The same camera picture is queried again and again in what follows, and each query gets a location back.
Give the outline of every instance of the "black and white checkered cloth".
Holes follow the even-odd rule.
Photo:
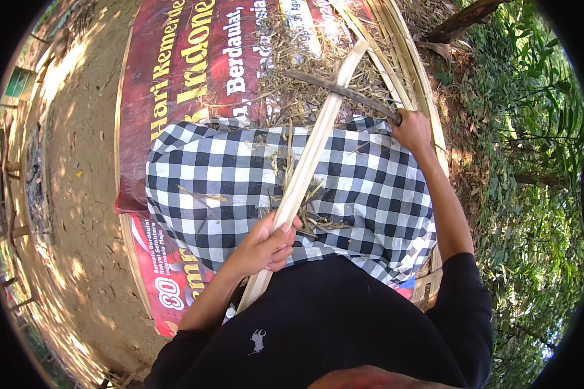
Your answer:
[[[272,197],[283,194],[288,143],[282,133],[287,135],[288,128],[242,129],[242,124],[173,122],[147,159],[149,212],[181,248],[214,271],[263,209],[278,205]],[[436,242],[430,195],[412,154],[389,132],[386,122],[367,118],[333,130],[314,174],[327,192],[308,207],[349,227],[315,229],[317,238],[298,233],[288,266],[340,254],[394,288],[422,265]],[[294,129],[296,162],[308,138],[308,129]],[[180,186],[226,202],[194,198]]]

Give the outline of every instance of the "dirt ground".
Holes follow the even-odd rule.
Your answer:
[[[55,24],[61,10],[74,1],[65,0],[47,25]],[[447,12],[444,2],[431,3],[435,8],[427,7],[426,1],[401,4],[413,35],[423,34],[435,18],[447,17],[436,15],[437,9]],[[17,239],[22,270],[37,296],[26,309],[68,372],[81,386],[92,388],[108,370],[124,375],[145,367],[136,376],[142,380],[168,342],[157,335],[138,297],[114,209],[116,94],[129,28],[139,4],[139,0],[97,0],[91,24],[65,57],[50,65],[30,102],[22,102],[14,112],[9,139],[9,159],[24,162],[25,142],[46,114],[45,164],[54,240],[47,235]],[[34,68],[46,48],[33,41],[20,64]],[[420,54],[429,64],[439,58],[426,50]],[[463,164],[463,158],[471,160],[467,118],[453,125],[450,118],[462,117],[463,108],[449,90],[432,81],[443,113],[448,154],[453,157],[454,185],[464,202],[475,204],[469,195],[467,163]],[[23,183],[13,180],[11,188],[18,215],[26,215]],[[469,209],[467,204],[465,208],[473,225],[477,208]],[[16,225],[20,223],[25,222],[18,218]]]

